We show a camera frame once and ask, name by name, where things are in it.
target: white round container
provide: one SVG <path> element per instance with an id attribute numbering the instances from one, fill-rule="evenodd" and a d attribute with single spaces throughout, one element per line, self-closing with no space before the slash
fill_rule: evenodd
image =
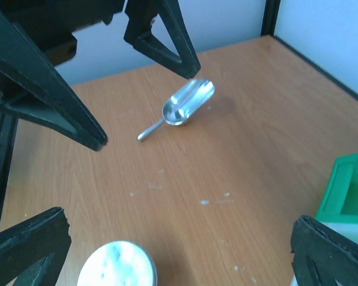
<path id="1" fill-rule="evenodd" d="M 85 262 L 77 286 L 157 286 L 153 260 L 139 246 L 114 241 L 98 248 Z"/>

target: metal scoop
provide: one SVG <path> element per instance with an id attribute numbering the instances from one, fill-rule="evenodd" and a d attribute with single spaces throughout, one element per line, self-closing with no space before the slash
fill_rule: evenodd
<path id="1" fill-rule="evenodd" d="M 208 79 L 193 79 L 179 89 L 166 101 L 162 108 L 162 119 L 139 134 L 143 141 L 148 134 L 163 122 L 170 125 L 181 125 L 209 100 L 215 92 L 214 84 Z"/>

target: green container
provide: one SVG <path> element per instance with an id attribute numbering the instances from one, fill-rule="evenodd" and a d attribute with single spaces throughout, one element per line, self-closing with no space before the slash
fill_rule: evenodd
<path id="1" fill-rule="evenodd" d="M 316 220 L 358 224 L 358 154 L 335 161 Z"/>

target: white wall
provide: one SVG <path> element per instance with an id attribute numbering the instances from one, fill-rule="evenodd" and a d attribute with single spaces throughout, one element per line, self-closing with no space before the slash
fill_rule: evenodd
<path id="1" fill-rule="evenodd" d="M 358 93 L 358 1 L 281 0 L 274 34 Z"/>
<path id="2" fill-rule="evenodd" d="M 196 51 L 204 51 L 260 36 L 265 0 L 179 0 L 183 19 Z M 114 15 L 103 23 L 78 31 L 76 56 L 57 67 L 70 84 L 124 72 L 154 62 L 128 45 L 123 37 L 128 17 Z M 157 18 L 154 35 L 169 48 L 174 45 Z"/>

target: brown tabletop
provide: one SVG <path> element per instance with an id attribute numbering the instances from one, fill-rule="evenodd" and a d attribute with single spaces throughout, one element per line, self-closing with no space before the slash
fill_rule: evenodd
<path id="1" fill-rule="evenodd" d="M 1 230 L 64 208 L 58 285 L 114 240 L 145 248 L 161 285 L 290 284 L 293 222 L 315 214 L 334 160 L 358 152 L 358 102 L 270 37 L 199 59 L 214 97 L 142 143 L 186 82 L 160 66 L 74 86 L 109 136 L 99 153 L 19 123 Z"/>

